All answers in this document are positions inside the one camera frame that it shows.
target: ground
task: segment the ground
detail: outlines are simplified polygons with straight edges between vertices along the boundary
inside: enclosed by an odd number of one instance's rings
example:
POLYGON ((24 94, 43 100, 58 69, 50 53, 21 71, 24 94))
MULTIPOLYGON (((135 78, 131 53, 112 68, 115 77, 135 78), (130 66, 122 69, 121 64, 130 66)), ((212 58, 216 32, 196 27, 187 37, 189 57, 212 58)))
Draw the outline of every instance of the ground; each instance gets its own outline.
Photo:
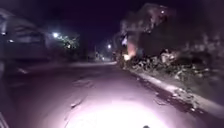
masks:
POLYGON ((206 114, 180 111, 159 97, 163 92, 115 65, 35 71, 5 83, 23 128, 224 126, 206 114))

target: bright light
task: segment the bright light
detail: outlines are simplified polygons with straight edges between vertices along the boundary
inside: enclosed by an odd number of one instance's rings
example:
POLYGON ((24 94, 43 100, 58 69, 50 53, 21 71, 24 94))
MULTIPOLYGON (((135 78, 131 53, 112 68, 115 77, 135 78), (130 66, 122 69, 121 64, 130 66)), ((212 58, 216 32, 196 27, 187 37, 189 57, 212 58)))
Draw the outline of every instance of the bright light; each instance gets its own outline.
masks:
POLYGON ((72 115, 65 128, 167 128, 148 108, 131 102, 88 107, 72 115))
POLYGON ((13 41, 13 40, 9 40, 9 42, 11 42, 11 43, 12 43, 12 42, 14 42, 14 41, 13 41))
POLYGON ((124 60, 125 60, 125 61, 128 61, 128 60, 131 59, 131 57, 130 57, 129 55, 127 55, 127 54, 124 54, 123 56, 124 56, 124 60))
POLYGON ((59 33, 56 33, 56 32, 54 32, 52 35, 53 35, 54 38, 58 38, 59 37, 59 33))
POLYGON ((107 45, 107 48, 108 48, 108 49, 111 49, 111 45, 110 45, 110 44, 108 44, 108 45, 107 45))

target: curb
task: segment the curb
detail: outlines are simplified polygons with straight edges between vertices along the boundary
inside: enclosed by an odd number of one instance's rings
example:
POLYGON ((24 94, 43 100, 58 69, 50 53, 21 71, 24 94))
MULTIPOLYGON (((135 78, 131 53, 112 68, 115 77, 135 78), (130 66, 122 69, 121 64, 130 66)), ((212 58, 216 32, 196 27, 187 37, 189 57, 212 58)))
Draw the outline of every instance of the curb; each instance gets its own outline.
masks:
MULTIPOLYGON (((138 73, 134 70, 131 70, 129 69, 129 71, 145 80, 147 80, 148 82, 156 85, 157 87, 165 90, 165 91, 168 91, 172 94, 176 94, 176 91, 177 90, 183 90, 182 88, 176 86, 176 85, 173 85, 173 84, 168 84, 164 81, 161 81, 155 77, 152 77, 152 76, 149 76, 147 75, 146 73, 138 73)), ((190 94, 191 96, 194 97, 194 100, 196 100, 198 103, 199 103, 199 106, 197 106, 198 108, 200 109, 203 109, 204 111, 212 114, 213 116, 216 116, 220 119, 224 119, 224 107, 215 103, 215 102, 212 102, 208 99, 205 99, 197 94, 193 94, 191 93, 190 94)))

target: illuminated road surface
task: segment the illuminated road surface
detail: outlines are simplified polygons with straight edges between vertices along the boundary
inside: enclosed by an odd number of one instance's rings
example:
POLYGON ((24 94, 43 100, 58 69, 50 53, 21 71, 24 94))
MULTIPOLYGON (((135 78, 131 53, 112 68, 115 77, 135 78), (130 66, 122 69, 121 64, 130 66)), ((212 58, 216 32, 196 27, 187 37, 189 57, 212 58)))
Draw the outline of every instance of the illuminated road surface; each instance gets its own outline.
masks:
POLYGON ((116 66, 61 68, 19 81, 11 83, 13 99, 27 128, 206 128, 116 66))

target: road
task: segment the road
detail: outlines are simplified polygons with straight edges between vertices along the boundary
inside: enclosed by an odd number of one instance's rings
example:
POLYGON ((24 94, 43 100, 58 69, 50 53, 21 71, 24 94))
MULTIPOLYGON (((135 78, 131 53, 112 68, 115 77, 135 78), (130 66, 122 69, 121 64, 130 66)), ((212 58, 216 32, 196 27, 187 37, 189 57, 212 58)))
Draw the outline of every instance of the road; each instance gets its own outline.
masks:
POLYGON ((61 67, 6 81, 23 128, 210 127, 116 66, 61 67))

